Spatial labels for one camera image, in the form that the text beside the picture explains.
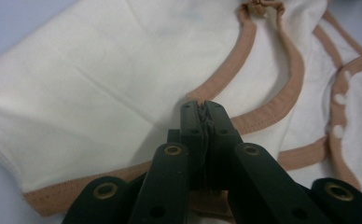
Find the snap button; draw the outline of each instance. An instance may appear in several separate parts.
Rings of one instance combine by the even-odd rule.
[[[349,82],[352,78],[352,73],[349,70],[344,71],[344,78]]]
[[[346,104],[346,97],[343,94],[337,93],[334,96],[335,102],[339,105],[345,105]]]
[[[336,138],[343,138],[344,130],[341,125],[335,125],[335,127],[333,127],[332,132]]]

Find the tan piping edge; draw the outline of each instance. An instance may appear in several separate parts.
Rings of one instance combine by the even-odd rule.
[[[105,175],[111,175],[122,178],[125,181],[131,181],[137,176],[145,173],[149,169],[150,164],[151,162],[147,161],[113,172],[65,181],[42,189],[24,193],[23,196],[27,203],[30,204],[39,215],[43,217],[51,216],[67,211],[79,193],[93,179]]]
[[[281,151],[277,160],[283,169],[289,171],[323,161],[328,154],[327,137],[324,136],[308,146]]]
[[[253,47],[257,27],[250,21],[248,10],[240,7],[238,15],[243,27],[233,50],[225,62],[200,87],[187,94],[188,100],[197,100],[201,104],[204,100],[214,99],[242,68]]]
[[[341,55],[339,54],[338,50],[336,49],[333,42],[327,36],[325,31],[320,27],[316,26],[314,29],[314,34],[320,40],[321,44],[323,45],[324,49],[326,50],[327,54],[332,57],[332,61],[336,68],[340,69],[342,66],[341,62]]]

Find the tan binding trim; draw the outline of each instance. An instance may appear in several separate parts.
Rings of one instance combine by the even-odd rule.
[[[214,99],[242,68],[253,47],[257,27],[251,22],[248,10],[242,7],[238,10],[238,18],[242,30],[230,55],[200,87],[187,94],[188,100],[196,100],[201,104],[204,100]]]
[[[233,223],[233,214],[228,205],[228,192],[225,190],[191,191],[188,208],[201,217],[215,217]]]
[[[313,33],[318,38],[318,40],[323,45],[327,54],[332,57],[332,61],[336,68],[340,69],[343,64],[341,62],[341,55],[335,47],[335,44],[330,40],[329,36],[325,33],[325,31],[320,27],[316,26]]]
[[[349,90],[348,76],[346,73],[350,73],[353,76],[356,73],[362,71],[362,56],[352,60],[346,64],[333,85],[331,97],[337,94],[345,95]],[[353,185],[357,189],[361,189],[357,178],[347,166],[341,154],[341,137],[336,136],[336,129],[343,130],[347,126],[347,119],[345,116],[345,105],[338,104],[336,101],[331,102],[331,122],[330,122],[330,133],[329,133],[329,146],[331,159],[334,163],[335,171],[337,176],[347,183]]]
[[[339,23],[335,20],[335,18],[330,14],[329,11],[326,11],[323,15],[323,19],[329,22],[347,41],[347,43],[360,55],[362,55],[362,47],[349,35],[346,31],[339,25]]]
[[[280,152],[277,161],[283,169],[290,171],[323,161],[328,154],[329,148],[325,136],[308,146]]]
[[[145,173],[149,169],[150,164],[151,162],[147,161],[113,172],[69,180],[43,189],[27,192],[23,196],[39,215],[42,217],[52,216],[67,211],[79,193],[92,180],[105,175],[111,175],[122,178],[125,181],[131,181]]]

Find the white surface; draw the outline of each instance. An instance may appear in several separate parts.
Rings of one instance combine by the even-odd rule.
[[[40,23],[45,22],[48,19],[48,14],[36,13],[36,12],[48,12],[52,11],[51,15],[54,15],[56,11],[62,10],[66,5],[39,5],[39,4],[27,4],[25,7],[18,7],[17,13],[12,15],[13,7],[9,4],[10,1],[0,1],[0,52],[8,49],[12,44],[18,43],[24,35],[33,31]],[[362,1],[342,1],[342,4],[338,6],[338,2],[335,2],[333,12],[335,17],[339,19],[341,24],[349,31],[357,41],[362,44],[362,36],[355,35],[354,31],[350,27],[357,27],[357,30],[362,30]],[[346,14],[345,12],[353,11],[354,16]],[[21,20],[21,23],[14,25],[8,23],[8,21]],[[22,35],[11,35],[14,32],[4,35],[4,31],[19,30],[17,27],[22,27]],[[7,173],[7,171],[0,166],[0,223],[60,223],[61,216],[51,218],[38,217],[33,210],[21,199],[20,191],[16,186],[15,181]]]
[[[185,93],[203,83],[228,56],[239,34],[233,14],[239,4],[80,1],[3,54],[0,161],[22,191],[150,160],[167,129],[176,127],[175,111]],[[320,51],[310,53],[321,49],[316,41],[311,44],[312,30],[326,6],[326,0],[287,1],[283,17],[306,62],[306,85],[317,86],[320,93],[328,84],[320,77],[329,79],[335,72],[330,62],[321,63],[322,55],[316,55]],[[92,11],[100,14],[92,16]],[[261,106],[288,81],[283,77],[287,63],[281,42],[274,29],[265,29],[271,20],[255,23],[259,28],[248,62],[215,98],[231,117]],[[306,128],[321,128],[295,137],[298,142],[286,149],[325,134],[322,97],[302,91],[300,98],[298,105],[311,108],[306,110],[312,114]],[[276,125],[243,139],[262,145],[276,158],[293,115],[287,113]],[[291,130],[304,129],[298,119],[292,120]]]

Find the white garment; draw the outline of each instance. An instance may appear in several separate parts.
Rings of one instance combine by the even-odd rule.
[[[326,3],[285,1],[285,30],[305,61],[305,85],[285,119],[244,136],[273,157],[325,134],[335,68],[312,31]],[[80,1],[0,57],[0,161],[21,190],[150,160],[167,129],[178,127],[185,94],[211,76],[236,42],[238,5]],[[263,105],[286,82],[287,59],[273,18],[254,18],[258,32],[247,62],[215,98],[230,116]],[[353,120],[361,119],[353,112],[362,106],[361,92],[353,84],[347,95]],[[350,125],[347,130],[359,134],[346,131],[344,141],[362,136],[361,127]],[[293,176],[310,187],[327,175],[315,166],[304,169],[311,176]]]

